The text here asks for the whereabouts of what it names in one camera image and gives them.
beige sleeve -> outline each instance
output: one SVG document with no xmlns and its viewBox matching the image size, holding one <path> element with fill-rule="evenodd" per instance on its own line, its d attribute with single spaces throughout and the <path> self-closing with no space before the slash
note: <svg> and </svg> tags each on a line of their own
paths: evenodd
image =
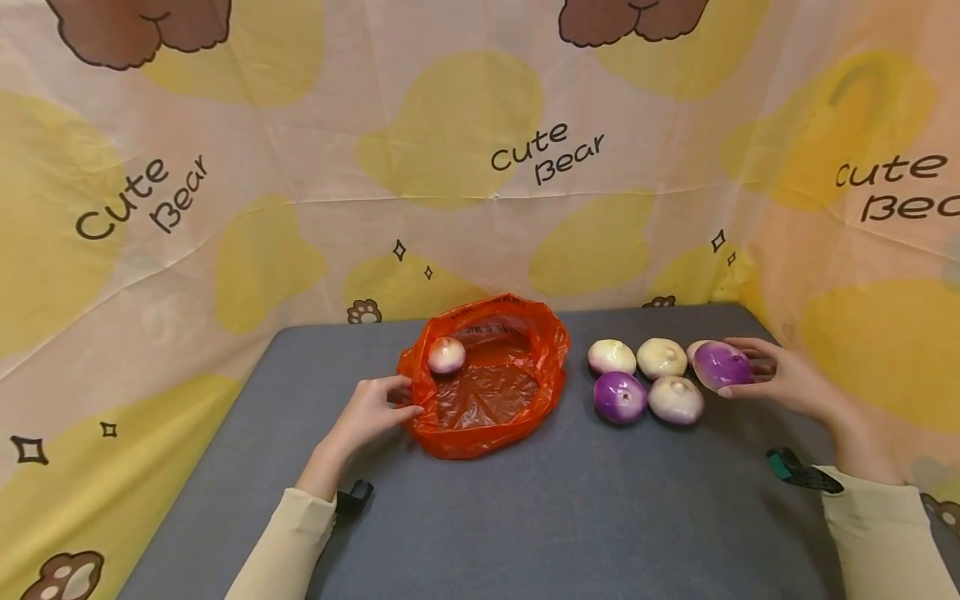
<svg viewBox="0 0 960 600">
<path fill-rule="evenodd" d="M 917 488 L 817 468 L 845 488 L 823 500 L 848 600 L 960 600 Z"/>
<path fill-rule="evenodd" d="M 303 600 L 333 530 L 335 509 L 336 500 L 286 490 L 226 600 Z"/>
</svg>

black clip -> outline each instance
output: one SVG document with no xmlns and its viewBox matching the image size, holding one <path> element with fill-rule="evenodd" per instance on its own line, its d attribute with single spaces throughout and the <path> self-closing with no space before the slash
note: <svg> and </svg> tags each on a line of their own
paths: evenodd
<svg viewBox="0 0 960 600">
<path fill-rule="evenodd" d="M 793 450 L 787 447 L 767 450 L 767 463 L 783 483 L 808 490 L 840 493 L 843 484 L 816 467 L 804 465 Z"/>
<path fill-rule="evenodd" d="M 363 513 L 367 501 L 373 495 L 373 484 L 363 479 L 353 482 L 350 493 L 337 492 L 337 516 L 353 518 Z"/>
</svg>

tabletop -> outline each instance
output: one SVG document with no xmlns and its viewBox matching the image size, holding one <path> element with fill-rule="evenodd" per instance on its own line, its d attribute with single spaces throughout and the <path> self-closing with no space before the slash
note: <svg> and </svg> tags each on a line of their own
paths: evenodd
<svg viewBox="0 0 960 600">
<path fill-rule="evenodd" d="M 816 492 L 781 483 L 765 451 L 830 463 L 814 422 L 762 402 L 707 394 L 701 422 L 649 414 L 606 426 L 592 410 L 595 340 L 632 348 L 730 335 L 771 339 L 736 305 L 564 313 L 568 377 L 558 409 L 529 438 L 473 461 L 442 461 L 403 431 L 368 448 L 344 480 L 375 486 L 338 524 L 309 600 L 842 598 Z M 392 374 L 423 322 L 281 331 L 255 368 L 120 594 L 222 598 L 284 488 L 359 379 Z M 935 538 L 954 580 L 960 543 Z"/>
</svg>

hand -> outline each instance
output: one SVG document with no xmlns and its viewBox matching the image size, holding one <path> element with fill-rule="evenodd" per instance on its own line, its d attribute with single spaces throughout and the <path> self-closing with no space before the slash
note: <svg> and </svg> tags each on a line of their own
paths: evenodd
<svg viewBox="0 0 960 600">
<path fill-rule="evenodd" d="M 361 381 L 327 437 L 352 454 L 386 431 L 422 414 L 419 406 L 391 406 L 391 402 L 406 404 L 409 399 L 409 377 L 394 375 Z"/>
<path fill-rule="evenodd" d="M 750 359 L 756 383 L 720 389 L 722 397 L 769 398 L 827 427 L 850 418 L 853 403 L 800 354 L 758 338 L 724 340 Z"/>
<path fill-rule="evenodd" d="M 395 408 L 392 402 L 405 404 L 410 397 L 410 379 L 403 375 L 364 380 L 333 425 L 317 445 L 295 486 L 328 502 L 337 493 L 340 476 L 347 461 L 364 444 L 389 429 L 423 413 L 419 406 Z"/>
<path fill-rule="evenodd" d="M 851 477 L 898 486 L 903 480 L 882 440 L 853 400 L 801 355 L 757 338 L 727 338 L 750 358 L 756 383 L 721 388 L 729 398 L 769 398 L 827 428 L 836 465 Z"/>
</svg>

left hand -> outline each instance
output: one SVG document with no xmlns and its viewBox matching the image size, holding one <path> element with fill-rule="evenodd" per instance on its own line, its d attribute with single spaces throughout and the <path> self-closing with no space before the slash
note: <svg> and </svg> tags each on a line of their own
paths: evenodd
<svg viewBox="0 0 960 600">
<path fill-rule="evenodd" d="M 347 461 L 367 444 L 397 425 L 423 413 L 419 406 L 394 408 L 410 397 L 410 378 L 403 375 L 364 380 L 333 425 L 317 445 L 295 486 L 322 500 L 332 501 Z"/>
<path fill-rule="evenodd" d="M 423 413 L 419 406 L 394 408 L 410 399 L 410 378 L 403 375 L 364 380 L 327 436 L 352 454 L 397 425 Z"/>
</svg>

